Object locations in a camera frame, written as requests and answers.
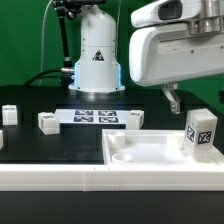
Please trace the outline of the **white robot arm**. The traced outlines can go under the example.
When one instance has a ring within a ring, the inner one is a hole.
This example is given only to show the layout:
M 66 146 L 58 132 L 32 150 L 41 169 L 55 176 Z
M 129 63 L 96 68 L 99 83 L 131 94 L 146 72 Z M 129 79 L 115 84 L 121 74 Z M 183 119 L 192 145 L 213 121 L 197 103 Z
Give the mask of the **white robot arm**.
M 116 61 L 116 23 L 96 5 L 81 13 L 81 56 L 70 89 L 90 99 L 122 91 Z M 182 80 L 224 73 L 224 0 L 155 0 L 131 14 L 131 79 L 161 85 L 178 114 L 175 93 Z

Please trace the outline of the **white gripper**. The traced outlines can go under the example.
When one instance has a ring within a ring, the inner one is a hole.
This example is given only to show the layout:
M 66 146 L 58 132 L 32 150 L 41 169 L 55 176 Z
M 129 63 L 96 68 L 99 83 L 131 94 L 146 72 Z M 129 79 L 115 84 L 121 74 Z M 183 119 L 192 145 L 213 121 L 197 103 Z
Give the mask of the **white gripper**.
M 173 114 L 181 103 L 171 82 L 224 73 L 224 0 L 155 0 L 135 10 L 131 23 L 131 79 L 164 84 Z

